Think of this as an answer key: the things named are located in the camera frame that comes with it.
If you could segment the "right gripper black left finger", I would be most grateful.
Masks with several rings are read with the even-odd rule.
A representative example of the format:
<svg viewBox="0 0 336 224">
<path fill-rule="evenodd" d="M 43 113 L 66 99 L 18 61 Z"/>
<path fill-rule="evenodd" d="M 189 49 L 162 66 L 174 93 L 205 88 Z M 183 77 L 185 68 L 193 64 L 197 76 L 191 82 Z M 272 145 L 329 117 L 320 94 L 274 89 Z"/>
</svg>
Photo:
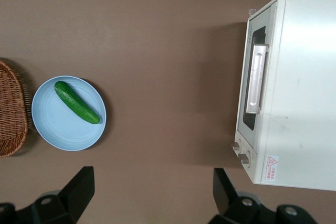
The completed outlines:
<svg viewBox="0 0 336 224">
<path fill-rule="evenodd" d="M 84 166 L 56 195 L 18 211 L 18 223 L 77 223 L 95 193 L 94 169 Z"/>
</svg>

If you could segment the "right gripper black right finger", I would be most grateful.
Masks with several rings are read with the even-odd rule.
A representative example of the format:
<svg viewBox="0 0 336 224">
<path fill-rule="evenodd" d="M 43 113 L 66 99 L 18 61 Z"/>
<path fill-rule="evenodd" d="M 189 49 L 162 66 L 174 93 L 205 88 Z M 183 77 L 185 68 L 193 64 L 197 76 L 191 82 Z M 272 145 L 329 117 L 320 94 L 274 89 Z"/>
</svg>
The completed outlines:
<svg viewBox="0 0 336 224">
<path fill-rule="evenodd" d="M 213 198 L 218 210 L 210 223 L 265 223 L 259 198 L 237 191 L 223 168 L 214 168 Z"/>
</svg>

